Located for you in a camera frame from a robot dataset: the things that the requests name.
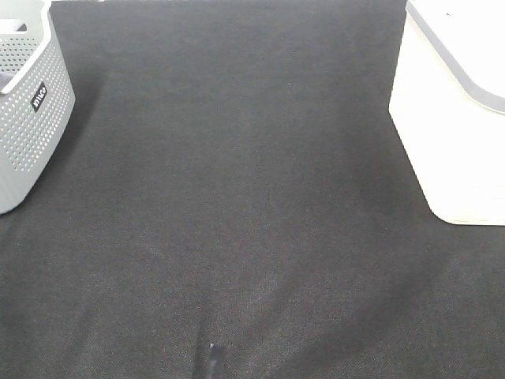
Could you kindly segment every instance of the perforated basket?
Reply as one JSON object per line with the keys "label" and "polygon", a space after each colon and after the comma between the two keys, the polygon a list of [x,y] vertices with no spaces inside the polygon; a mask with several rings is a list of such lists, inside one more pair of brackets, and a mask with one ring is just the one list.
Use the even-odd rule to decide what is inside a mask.
{"label": "perforated basket", "polygon": [[0,213],[20,204],[50,159],[75,103],[50,0],[0,0]]}

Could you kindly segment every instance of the logo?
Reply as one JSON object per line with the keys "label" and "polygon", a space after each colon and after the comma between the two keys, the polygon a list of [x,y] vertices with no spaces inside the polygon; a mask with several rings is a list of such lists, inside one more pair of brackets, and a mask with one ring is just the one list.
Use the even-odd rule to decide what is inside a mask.
{"label": "logo", "polygon": [[39,111],[44,99],[46,99],[46,96],[47,96],[47,88],[44,82],[42,82],[39,89],[37,89],[35,96],[33,96],[32,99],[32,107],[35,112]]}

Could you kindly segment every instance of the gray lid edge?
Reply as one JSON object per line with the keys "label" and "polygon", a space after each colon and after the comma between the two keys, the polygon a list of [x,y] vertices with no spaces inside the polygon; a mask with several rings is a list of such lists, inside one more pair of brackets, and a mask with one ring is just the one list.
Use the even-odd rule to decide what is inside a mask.
{"label": "gray lid edge", "polygon": [[472,99],[485,107],[491,108],[494,111],[505,113],[505,99],[501,96],[495,95],[494,93],[486,91],[470,78],[410,0],[407,2],[406,10],[416,22],[417,26],[419,26],[421,31],[425,34],[426,38],[428,38],[435,50],[439,53],[440,57],[445,61],[447,67],[449,67],[466,93]]}

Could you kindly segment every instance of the white box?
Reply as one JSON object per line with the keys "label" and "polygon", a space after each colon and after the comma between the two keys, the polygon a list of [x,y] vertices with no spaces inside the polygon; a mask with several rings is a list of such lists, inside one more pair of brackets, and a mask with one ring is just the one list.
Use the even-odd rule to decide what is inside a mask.
{"label": "white box", "polygon": [[431,210],[505,225],[503,1],[410,0],[390,113]]}

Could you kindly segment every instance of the dark gray fabric surface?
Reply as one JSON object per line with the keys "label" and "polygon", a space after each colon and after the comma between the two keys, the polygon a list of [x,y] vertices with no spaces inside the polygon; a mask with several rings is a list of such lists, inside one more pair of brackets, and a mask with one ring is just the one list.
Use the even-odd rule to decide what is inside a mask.
{"label": "dark gray fabric surface", "polygon": [[505,377],[503,229],[438,220],[387,113],[404,6],[54,5],[77,105],[0,218],[0,377]]}

